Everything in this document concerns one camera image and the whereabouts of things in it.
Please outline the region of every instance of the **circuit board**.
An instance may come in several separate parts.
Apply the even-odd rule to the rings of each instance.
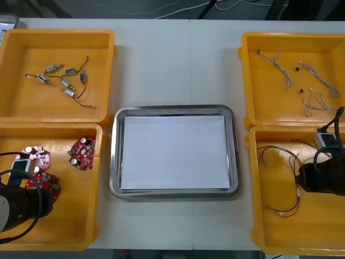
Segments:
[[[87,168],[92,167],[93,165],[93,156],[95,152],[95,139],[93,138],[81,138],[72,146],[68,154],[71,156],[70,163],[80,169],[86,170]]]
[[[56,202],[61,192],[61,187],[59,186],[59,178],[57,178],[55,175],[44,172],[36,173],[33,175],[33,177],[38,182],[40,188],[49,190],[53,193],[53,203]],[[36,189],[36,185],[31,179],[28,179],[25,185],[25,189]]]
[[[31,148],[32,152],[27,152],[27,148]],[[38,160],[38,167],[41,168],[43,171],[47,170],[50,165],[50,156],[48,151],[44,150],[42,147],[33,146],[33,147],[26,147],[22,150],[25,154],[30,154],[31,160]],[[20,159],[20,155],[15,157],[15,160]]]

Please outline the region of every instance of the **pink circuit board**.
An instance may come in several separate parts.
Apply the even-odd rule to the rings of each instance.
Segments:
[[[81,142],[82,139],[87,139],[87,143],[83,144]],[[85,170],[86,168],[90,168],[93,165],[93,155],[95,152],[95,139],[93,138],[82,138],[79,139],[71,148],[71,158],[70,162],[73,159],[78,161],[78,164],[73,165],[74,167]]]

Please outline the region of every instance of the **plastic container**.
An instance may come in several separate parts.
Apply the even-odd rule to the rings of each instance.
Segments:
[[[92,122],[106,126],[112,78],[114,32],[112,30],[27,30],[6,32],[0,48],[0,122]],[[63,64],[55,73],[85,65],[86,92],[80,98],[84,108],[66,96],[59,78],[52,86],[27,73],[43,73],[50,65]],[[66,80],[80,94],[84,86],[79,74]]]
[[[345,129],[341,129],[345,139]],[[299,153],[302,163],[314,156],[316,149],[291,140],[313,143],[314,127],[262,127],[250,130],[246,138],[251,160],[254,228],[252,240],[267,254],[345,255],[345,198],[334,194],[307,193],[300,188],[300,206],[289,218],[277,216],[266,206],[285,210],[296,203],[294,175],[289,155],[277,149],[261,153],[266,145],[276,145]],[[320,160],[326,160],[324,154]]]
[[[272,59],[281,52],[277,62],[295,86],[285,91],[284,74],[264,61],[258,50]],[[301,88],[306,101],[310,99],[312,87],[314,93],[323,93],[329,107],[338,109],[345,105],[345,35],[248,32],[242,36],[238,56],[242,60],[247,129],[254,125],[322,126],[332,120],[335,112],[311,110],[312,116],[303,114]],[[330,98],[329,89],[308,70],[301,68],[296,72],[300,60],[310,63],[321,78],[336,86],[340,97]]]
[[[94,137],[92,169],[81,171],[69,163],[67,151],[82,137]],[[97,124],[0,124],[0,152],[43,146],[50,152],[48,173],[60,178],[61,194],[53,211],[39,219],[24,237],[0,246],[0,250],[70,250],[88,248],[96,237],[95,215],[101,163],[102,128]],[[0,157],[0,172],[9,169],[14,156]],[[2,177],[7,183],[8,176]],[[0,238],[22,233],[32,220],[0,234]]]

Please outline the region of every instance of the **electronic component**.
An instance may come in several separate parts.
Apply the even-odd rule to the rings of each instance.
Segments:
[[[81,138],[67,153],[71,156],[70,163],[78,169],[92,167],[95,148],[95,139]]]
[[[84,70],[84,68],[82,68],[82,70],[81,70],[80,81],[81,81],[82,83],[85,83],[85,81],[86,81],[86,75],[85,75],[85,70]]]
[[[72,91],[60,88],[61,91],[63,91],[65,93],[65,95],[73,98],[74,100],[78,97],[75,93],[73,93]]]
[[[77,71],[75,69],[67,69],[64,73],[60,74],[61,77],[63,76],[72,76],[76,74]]]
[[[33,146],[33,147],[25,147],[22,150],[23,153],[29,154],[29,158],[31,160],[38,160],[37,167],[41,168],[44,172],[49,168],[50,165],[50,156],[48,151],[44,150],[43,147]],[[20,159],[20,155],[15,157],[15,160]]]
[[[61,67],[63,67],[63,65],[51,65],[51,66],[47,66],[44,70],[44,73],[53,73],[55,71],[58,71]]]
[[[75,88],[69,82],[67,82],[65,79],[61,80],[61,83],[64,86],[66,86],[68,89],[71,89],[71,90],[75,91]]]
[[[46,79],[43,74],[26,74],[26,77],[30,78],[30,77],[35,77],[38,80],[40,80],[42,83],[47,84],[47,85],[51,85],[52,83]]]
[[[61,192],[61,187],[59,185],[59,178],[57,178],[55,175],[45,173],[45,172],[36,173],[33,175],[33,177],[39,183],[40,188],[43,188],[43,189],[48,190],[49,192],[52,192],[53,203],[56,202]],[[36,189],[35,183],[31,179],[28,179],[27,183],[25,184],[25,189],[35,190]]]

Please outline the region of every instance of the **capacitor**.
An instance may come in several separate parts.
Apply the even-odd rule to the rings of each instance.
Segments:
[[[76,73],[75,69],[67,69],[64,73],[62,73],[60,76],[72,76]]]
[[[75,91],[75,88],[65,79],[61,80],[61,83],[66,86],[68,89],[71,89],[73,91]]]
[[[70,156],[75,156],[75,154],[72,151],[67,151],[67,154]]]
[[[28,154],[35,154],[36,150],[32,147],[26,147],[25,152],[27,152]]]
[[[48,80],[48,79],[46,79],[44,76],[42,76],[41,74],[38,74],[37,75],[37,78],[38,78],[38,80],[40,80],[42,83],[44,83],[44,84],[47,84],[47,85],[51,85],[52,83]]]
[[[82,70],[81,70],[80,81],[81,81],[82,83],[85,83],[85,81],[86,81],[86,75],[85,75],[85,70],[84,70],[84,68],[82,68]]]
[[[82,144],[87,146],[88,144],[90,144],[90,141],[87,138],[81,138],[80,139],[80,143],[82,143]]]
[[[60,69],[61,67],[63,67],[63,65],[51,65],[51,66],[47,66],[44,70],[44,73],[53,73],[55,71],[57,71],[58,69]]]
[[[50,175],[46,174],[42,176],[42,181],[49,182],[50,180],[52,180],[52,177]]]
[[[60,90],[63,91],[67,96],[72,97],[73,99],[76,99],[78,97],[75,93],[73,93],[69,90],[66,90],[63,88],[60,88]]]
[[[39,174],[39,173],[42,172],[42,169],[41,169],[39,166],[35,166],[34,169],[33,169],[33,172],[34,172],[35,174]]]
[[[72,164],[73,166],[79,166],[79,165],[81,164],[81,162],[80,162],[79,160],[73,158],[72,161],[71,161],[71,164]]]

